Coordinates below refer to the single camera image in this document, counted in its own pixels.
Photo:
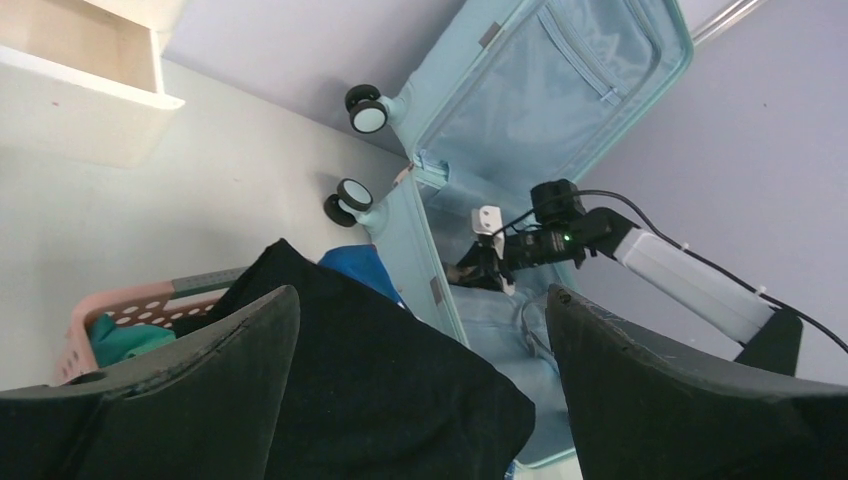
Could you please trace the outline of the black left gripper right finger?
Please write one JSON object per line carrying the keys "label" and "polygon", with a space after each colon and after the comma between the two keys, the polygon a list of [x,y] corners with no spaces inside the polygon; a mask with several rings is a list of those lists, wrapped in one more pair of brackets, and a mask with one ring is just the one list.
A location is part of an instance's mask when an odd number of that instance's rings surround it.
{"label": "black left gripper right finger", "polygon": [[734,360],[558,285],[546,323],[587,479],[843,479],[847,390],[794,374],[802,323],[776,311]]}

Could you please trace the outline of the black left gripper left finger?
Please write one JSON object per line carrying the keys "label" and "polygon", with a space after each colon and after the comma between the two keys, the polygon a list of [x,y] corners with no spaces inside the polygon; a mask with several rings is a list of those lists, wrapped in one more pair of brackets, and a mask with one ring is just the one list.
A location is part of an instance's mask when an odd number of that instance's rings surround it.
{"label": "black left gripper left finger", "polygon": [[261,479],[300,326],[284,286],[151,353],[1,395],[5,479]]}

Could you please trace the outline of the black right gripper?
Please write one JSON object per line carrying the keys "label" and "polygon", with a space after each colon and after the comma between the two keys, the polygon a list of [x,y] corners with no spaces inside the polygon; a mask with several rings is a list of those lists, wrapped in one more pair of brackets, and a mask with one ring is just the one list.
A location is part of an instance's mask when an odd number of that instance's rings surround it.
{"label": "black right gripper", "polygon": [[537,229],[502,237],[479,234],[457,263],[457,285],[506,292],[515,273],[570,259],[570,234]]}

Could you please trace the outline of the teal polo shirt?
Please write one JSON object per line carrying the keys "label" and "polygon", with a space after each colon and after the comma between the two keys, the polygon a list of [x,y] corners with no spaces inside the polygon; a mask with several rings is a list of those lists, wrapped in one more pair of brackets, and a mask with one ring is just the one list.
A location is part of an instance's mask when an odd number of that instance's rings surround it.
{"label": "teal polo shirt", "polygon": [[144,355],[176,340],[169,329],[151,325],[122,327],[106,314],[88,327],[87,334],[99,367]]}

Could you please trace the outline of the light blue ribbed suitcase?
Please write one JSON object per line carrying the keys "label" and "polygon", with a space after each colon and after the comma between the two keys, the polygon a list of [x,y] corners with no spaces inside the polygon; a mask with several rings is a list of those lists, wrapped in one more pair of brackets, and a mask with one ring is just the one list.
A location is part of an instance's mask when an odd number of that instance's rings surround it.
{"label": "light blue ribbed suitcase", "polygon": [[486,205],[528,225],[530,193],[580,180],[679,78],[693,55],[674,1],[468,1],[396,96],[345,97],[361,133],[390,127],[409,165],[375,200],[345,179],[326,215],[368,232],[402,304],[493,364],[536,407],[520,471],[575,453],[547,350],[544,300],[572,286],[555,264],[524,270],[512,293],[451,284],[445,267],[475,242]]}

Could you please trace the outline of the black t-shirt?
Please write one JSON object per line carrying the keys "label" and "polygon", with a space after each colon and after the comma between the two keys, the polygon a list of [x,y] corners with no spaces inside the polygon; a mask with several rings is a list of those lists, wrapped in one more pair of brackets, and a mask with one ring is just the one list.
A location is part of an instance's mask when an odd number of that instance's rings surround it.
{"label": "black t-shirt", "polygon": [[501,479],[535,428],[504,374],[381,293],[268,246],[207,313],[282,287],[300,329],[265,477]]}

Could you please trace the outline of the white drawer box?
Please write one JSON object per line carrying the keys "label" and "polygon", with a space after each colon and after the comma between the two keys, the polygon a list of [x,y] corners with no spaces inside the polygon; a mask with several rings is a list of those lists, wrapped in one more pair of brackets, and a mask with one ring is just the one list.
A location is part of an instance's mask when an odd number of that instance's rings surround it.
{"label": "white drawer box", "polygon": [[142,163],[185,104],[162,54],[183,1],[1,4],[1,145],[120,168]]}

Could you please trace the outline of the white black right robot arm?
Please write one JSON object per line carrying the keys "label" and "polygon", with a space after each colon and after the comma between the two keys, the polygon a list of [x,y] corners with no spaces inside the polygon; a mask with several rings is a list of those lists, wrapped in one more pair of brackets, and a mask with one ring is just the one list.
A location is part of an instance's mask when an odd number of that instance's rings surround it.
{"label": "white black right robot arm", "polygon": [[443,269],[452,285],[507,292],[520,270],[603,255],[663,292],[741,345],[736,362],[787,376],[797,371],[803,332],[799,313],[768,300],[721,267],[662,234],[629,199],[633,222],[606,207],[587,210],[588,191],[568,180],[531,191],[535,225],[504,223],[495,206],[475,210],[476,242],[456,265]]}

